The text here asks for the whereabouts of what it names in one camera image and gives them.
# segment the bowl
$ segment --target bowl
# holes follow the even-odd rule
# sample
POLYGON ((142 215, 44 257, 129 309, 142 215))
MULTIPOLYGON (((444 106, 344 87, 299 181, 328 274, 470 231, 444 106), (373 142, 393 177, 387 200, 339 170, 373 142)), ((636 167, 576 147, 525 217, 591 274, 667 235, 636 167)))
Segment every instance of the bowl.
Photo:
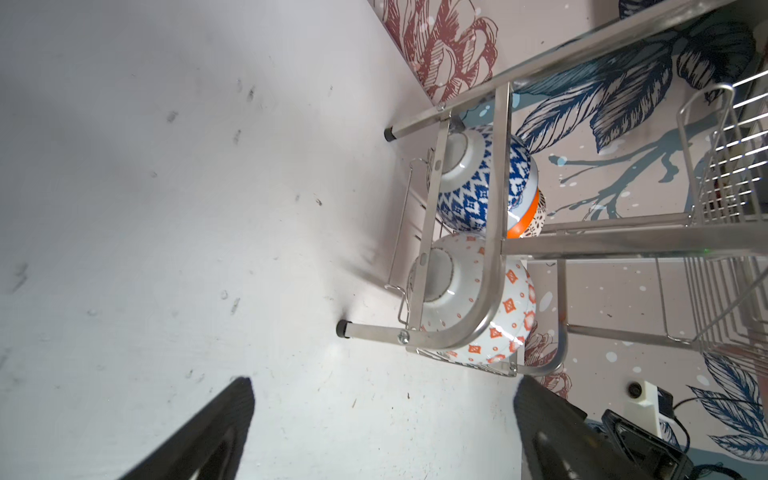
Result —
MULTIPOLYGON (((480 292, 485 239, 477 233, 458 232, 442 237, 429 253, 422 330, 438 332, 460 322, 480 292)), ((411 298, 415 262, 406 295, 411 298)), ((487 364, 500 362, 525 344, 535 319, 535 290, 528 271, 519 260, 507 259, 502 301, 490 326, 469 345, 434 352, 452 362, 487 364)))
MULTIPOLYGON (((493 126, 481 125, 450 134, 442 167, 438 212, 453 230, 483 231, 488 209, 488 181, 491 176, 493 126)), ((508 207, 515 209, 524 201, 525 187, 531 173, 531 154, 522 141, 512 135, 509 144, 508 207)), ((538 171, 532 187, 538 188, 538 171)))
POLYGON ((544 228, 544 220, 546 220, 546 217, 547 201, 544 199, 544 194, 539 191, 536 213, 533 217, 533 220, 531 220, 530 224, 525 228, 525 231, 520 235, 520 238, 538 237, 538 235, 541 233, 541 229, 544 228))
POLYGON ((515 207, 509 207, 507 213, 507 226, 509 228, 517 225, 523 219, 525 214, 531 209, 531 205, 534 210, 536 209, 538 193, 538 167, 536 166, 536 161, 531 160, 531 173, 528 175, 528 181, 525 183, 525 187, 520 195, 520 202, 515 207))
POLYGON ((541 190, 536 190, 534 202, 528 211, 512 228, 507 230, 507 238, 538 237, 544 227, 547 214, 547 202, 541 190))

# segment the blue and white bowl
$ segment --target blue and white bowl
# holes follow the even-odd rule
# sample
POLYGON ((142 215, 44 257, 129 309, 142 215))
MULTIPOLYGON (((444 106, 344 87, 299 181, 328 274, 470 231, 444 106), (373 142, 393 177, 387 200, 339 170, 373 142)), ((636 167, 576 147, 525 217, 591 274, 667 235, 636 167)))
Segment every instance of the blue and white bowl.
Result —
MULTIPOLYGON (((467 128, 461 133, 449 135, 438 195, 438 212, 445 224, 454 230, 485 230, 492 135, 493 125, 467 128)), ((509 145, 510 211, 518 207, 528 209, 528 205, 521 203, 524 200, 523 190, 526 190, 531 175, 532 161, 522 141, 512 135, 509 145)), ((508 223, 508 227, 512 227, 515 221, 510 219, 508 223)))

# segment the wire rack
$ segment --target wire rack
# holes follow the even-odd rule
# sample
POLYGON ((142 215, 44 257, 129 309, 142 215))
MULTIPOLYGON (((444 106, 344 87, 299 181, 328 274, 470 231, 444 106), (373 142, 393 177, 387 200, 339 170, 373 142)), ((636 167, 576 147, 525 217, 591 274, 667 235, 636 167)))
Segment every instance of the wire rack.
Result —
MULTIPOLYGON (((680 109, 678 131, 690 179, 690 197, 694 199, 689 225, 764 223, 758 181, 768 163, 768 131, 763 125, 768 118, 766 80, 768 71, 763 71, 733 85, 715 85, 697 92, 680 109), (696 100, 714 95, 720 96, 723 107, 717 128, 709 136, 710 149, 696 168, 690 157, 684 118, 696 100), (739 95, 746 100, 735 101, 739 95)), ((701 352, 728 355, 751 372, 768 374, 765 257, 687 257, 684 268, 696 336, 671 336, 664 315, 667 336, 690 343, 701 352)))
MULTIPOLYGON (((690 211, 555 223, 545 225, 541 236, 536 238, 505 238, 511 92, 519 86, 566 71, 731 1, 660 2, 497 74, 490 81, 458 95, 446 104, 438 104, 386 128, 385 138, 393 141, 430 124, 439 123, 435 149, 430 151, 425 161, 413 161, 409 175, 408 189, 413 177, 413 166, 420 161, 427 166, 429 190, 426 201, 420 203, 425 218, 422 235, 416 237, 419 240, 419 255, 415 262, 412 285, 409 285, 411 293, 407 298, 404 288, 392 284, 390 269, 386 288, 396 290, 402 296, 397 318, 401 326, 375 326, 342 319, 336 325, 336 334, 344 338, 403 346, 412 353, 447 362, 440 351, 466 346, 489 327, 501 301, 502 266, 506 257, 514 256, 522 260, 557 262, 557 351, 549 362, 540 366, 518 365, 516 355, 506 362, 488 366, 463 366, 503 376, 516 376, 519 373, 544 376, 562 366, 568 350, 568 334, 572 333, 724 354, 744 369, 768 374, 765 347, 768 345, 768 296, 765 286, 768 275, 768 222, 763 219, 763 208, 756 188, 762 177, 760 172, 765 170, 765 157, 768 154, 768 147, 765 146, 768 131, 762 123, 768 120, 766 72, 733 85, 718 84, 697 92, 680 109, 677 124, 690 183, 690 211), (719 102, 717 125, 709 136, 711 145, 708 153, 694 164, 685 127, 691 106, 703 95, 708 100, 719 102), (454 326, 440 332, 421 331, 429 251, 432 249, 435 229, 439 228, 438 238, 447 229, 437 217, 437 201, 448 135, 452 128, 461 125, 458 118, 462 112, 489 98, 493 98, 495 108, 480 292, 469 312, 454 326), (569 260, 645 257, 656 259, 664 335, 581 326, 569 322, 566 285, 569 260), (669 332, 664 288, 658 266, 660 257, 682 258, 679 264, 684 268, 687 279, 696 332, 694 337, 680 338, 669 332), (404 307, 405 319, 402 318, 404 307)), ((407 202, 406 196, 401 229, 407 202)), ((400 231, 395 255, 400 245, 399 235, 400 231)))

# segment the wire basket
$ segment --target wire basket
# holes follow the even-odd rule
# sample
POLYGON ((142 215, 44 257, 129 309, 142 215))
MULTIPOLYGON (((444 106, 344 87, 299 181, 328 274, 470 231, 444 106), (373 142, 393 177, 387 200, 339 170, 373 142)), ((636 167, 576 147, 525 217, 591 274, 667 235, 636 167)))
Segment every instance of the wire basket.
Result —
MULTIPOLYGON (((768 163, 768 131, 763 126, 768 119, 766 80, 768 71, 733 85, 715 85, 697 92, 680 109, 677 124, 690 179, 690 196, 694 199, 689 225, 765 220, 757 182, 768 163), (694 166, 684 118, 693 102, 704 95, 719 95, 722 108, 716 130, 710 135, 710 149, 694 166), (746 100, 734 103, 737 96, 746 100)), ((667 336, 692 343, 701 352, 727 355, 751 372, 768 374, 766 258, 686 257, 684 267, 696 336, 671 336, 665 316, 667 336)))

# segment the black cable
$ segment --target black cable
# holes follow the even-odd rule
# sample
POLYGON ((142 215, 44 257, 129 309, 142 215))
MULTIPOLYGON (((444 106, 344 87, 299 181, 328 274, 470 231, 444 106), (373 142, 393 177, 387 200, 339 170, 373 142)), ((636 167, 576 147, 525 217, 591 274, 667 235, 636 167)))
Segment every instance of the black cable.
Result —
MULTIPOLYGON (((715 398, 712 398, 712 399, 705 399, 705 398, 701 398, 701 397, 691 397, 689 399, 680 400, 677 404, 675 404, 674 407, 672 407, 672 411, 677 410, 677 407, 683 405, 684 403, 692 402, 694 400, 722 400, 724 402, 732 402, 732 403, 749 403, 750 405, 757 405, 760 408, 763 408, 763 406, 760 405, 759 403, 751 402, 749 400, 729 399, 728 397, 715 397, 715 398)), ((679 426, 683 430, 683 433, 685 434, 685 449, 683 449, 683 453, 688 453, 688 450, 690 449, 690 434, 685 429, 685 427, 680 422, 680 420, 677 419, 677 415, 674 416, 672 419, 674 420, 675 423, 677 423, 677 426, 679 426)))
POLYGON ((680 420, 678 420, 676 416, 673 417, 672 419, 674 420, 675 423, 677 423, 677 426, 679 426, 683 430, 683 433, 685 434, 685 449, 683 450, 683 453, 688 453, 688 449, 690 449, 690 434, 688 433, 686 428, 683 426, 683 424, 680 423, 680 420))
POLYGON ((688 480, 696 480, 701 476, 701 474, 705 471, 709 470, 711 472, 718 472, 722 473, 724 475, 728 475, 729 477, 733 478, 733 480, 741 480, 744 478, 741 476, 739 472, 736 470, 731 470, 728 467, 723 467, 722 465, 697 465, 694 467, 693 470, 690 471, 690 475, 688 475, 688 480))
POLYGON ((689 399, 680 400, 677 404, 675 404, 674 407, 672 407, 672 409, 676 410, 677 407, 683 405, 684 403, 692 402, 694 400, 723 400, 724 402, 732 402, 732 403, 749 403, 750 405, 757 405, 760 408, 763 408, 763 406, 760 405, 759 403, 757 403, 757 402, 750 402, 749 400, 736 400, 736 399, 729 399, 728 397, 713 397, 711 399, 705 399, 705 398, 694 396, 694 397, 691 397, 689 399))

